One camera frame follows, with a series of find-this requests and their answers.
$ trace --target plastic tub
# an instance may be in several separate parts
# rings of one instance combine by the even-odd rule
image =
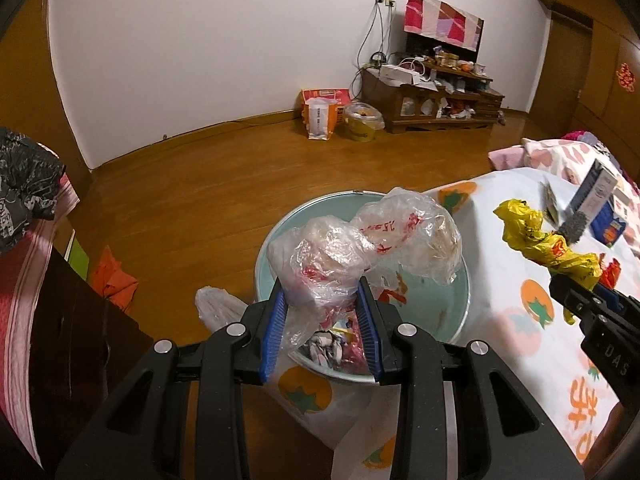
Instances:
[[[385,127],[382,114],[366,103],[351,103],[344,108],[344,122],[347,134],[358,142],[369,142],[376,137],[376,131]]]
[[[343,191],[315,198],[288,213],[271,230],[260,248],[254,273],[257,301],[268,300],[274,284],[266,256],[267,245],[271,240],[284,231],[303,226],[311,218],[318,216],[334,215],[343,220],[351,220],[361,206],[367,202],[376,202],[383,196],[383,193],[374,191]],[[439,341],[455,342],[465,322],[470,299],[464,259],[456,279],[448,286],[440,286],[433,280],[413,276],[406,271],[401,273],[408,287],[407,303],[398,309],[402,320],[419,326]],[[322,368],[298,352],[293,352],[290,356],[300,365],[334,381],[375,384],[372,376]]]

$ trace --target yellow container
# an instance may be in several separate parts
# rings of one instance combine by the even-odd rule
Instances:
[[[344,109],[344,122],[347,124],[347,136],[358,142],[375,139],[376,131],[385,127],[382,114],[373,106],[364,103],[351,103]]]

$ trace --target pink cloth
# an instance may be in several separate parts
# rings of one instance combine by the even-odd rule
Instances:
[[[440,0],[408,0],[404,31],[476,51],[484,21]]]
[[[64,174],[55,219],[34,221],[24,238],[0,258],[0,409],[38,463],[29,404],[31,324],[56,225],[78,202],[78,195]]]
[[[489,164],[494,170],[512,170],[513,168],[524,168],[524,148],[522,146],[511,146],[501,150],[489,152]]]
[[[571,132],[569,134],[566,134],[564,136],[562,136],[563,140],[579,140],[581,136],[583,136],[586,132],[582,132],[582,131],[578,131],[578,132]]]

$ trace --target wooden door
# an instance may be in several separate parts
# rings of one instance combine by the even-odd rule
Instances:
[[[545,62],[529,117],[549,137],[570,130],[591,55],[591,30],[553,14]]]

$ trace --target wooden baseboard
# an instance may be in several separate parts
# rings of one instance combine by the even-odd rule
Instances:
[[[520,110],[512,110],[511,108],[500,108],[504,112],[505,115],[511,117],[529,117],[529,114]]]
[[[212,124],[211,126],[205,126],[204,128],[199,128],[190,132],[178,134],[176,136],[169,137],[168,139],[159,140],[158,142],[155,142],[148,146],[143,146],[142,148],[138,148],[133,152],[126,153],[125,155],[119,156],[112,160],[108,160],[107,162],[96,168],[96,170],[99,172],[102,170],[102,168],[106,167],[113,169],[117,166],[126,166],[132,160],[138,160],[141,155],[155,155],[157,153],[162,153],[167,150],[176,148],[177,146],[195,142],[196,140],[206,139],[207,137],[235,132],[238,130],[243,130],[245,128],[251,128],[252,126],[264,126],[265,124],[282,123],[284,121],[296,119],[300,116],[300,110],[284,110],[282,112],[273,112],[270,114],[246,117],[244,119],[238,119],[235,121],[226,121],[225,123]]]

